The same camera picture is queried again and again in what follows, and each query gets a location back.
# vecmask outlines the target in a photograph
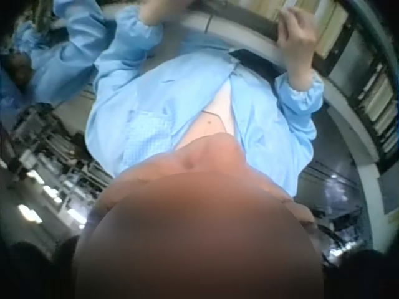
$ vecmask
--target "person's right hand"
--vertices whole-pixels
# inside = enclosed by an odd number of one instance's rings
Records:
[[[194,0],[146,0],[140,6],[140,20],[154,26],[182,13]]]

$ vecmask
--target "gray panel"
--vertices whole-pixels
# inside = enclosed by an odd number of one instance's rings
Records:
[[[373,60],[359,31],[355,31],[337,65],[330,74],[330,79],[337,84],[347,97],[351,96]]]
[[[399,162],[380,177],[380,187],[386,214],[399,208]]]

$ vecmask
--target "person's left hand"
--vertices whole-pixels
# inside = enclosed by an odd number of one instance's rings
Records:
[[[177,16],[194,0],[146,0],[140,5],[140,19],[149,26]]]
[[[296,7],[281,11],[277,43],[284,56],[291,87],[297,91],[310,89],[317,43],[314,16]]]

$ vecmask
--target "pocket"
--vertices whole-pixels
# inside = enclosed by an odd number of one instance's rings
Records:
[[[127,142],[119,173],[156,154],[172,149],[169,115],[134,111],[127,130]]]

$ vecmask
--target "person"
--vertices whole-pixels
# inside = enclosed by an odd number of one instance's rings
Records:
[[[54,0],[54,14],[66,20],[67,42],[51,47],[31,22],[25,22],[14,34],[16,52],[1,59],[0,122],[8,132],[25,107],[55,106],[75,97],[108,46],[105,20],[95,0]]]
[[[95,63],[86,143],[115,179],[77,243],[77,298],[321,298],[315,219],[292,200],[322,105],[311,16],[281,12],[278,99],[199,32],[139,75],[160,21],[190,2],[126,7]]]

